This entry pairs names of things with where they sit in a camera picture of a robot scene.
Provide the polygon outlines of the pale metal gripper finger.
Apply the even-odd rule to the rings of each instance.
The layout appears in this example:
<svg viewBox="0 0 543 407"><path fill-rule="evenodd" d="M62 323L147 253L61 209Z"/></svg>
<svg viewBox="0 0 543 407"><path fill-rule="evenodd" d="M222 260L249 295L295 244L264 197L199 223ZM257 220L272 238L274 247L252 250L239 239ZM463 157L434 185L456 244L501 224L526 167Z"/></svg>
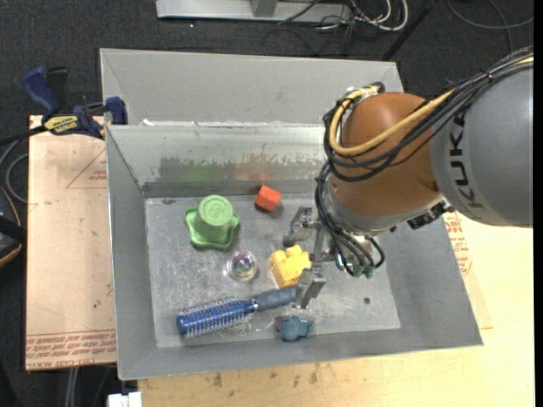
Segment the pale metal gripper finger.
<svg viewBox="0 0 543 407"><path fill-rule="evenodd" d="M297 309L306 309L309 302L318 296L326 278L321 267L304 268L300 274L294 306Z"/></svg>
<svg viewBox="0 0 543 407"><path fill-rule="evenodd" d="M308 240L314 231L318 229L318 222L312 218L311 206L299 206L296 214L290 221L288 232L283 237L285 247L294 246Z"/></svg>

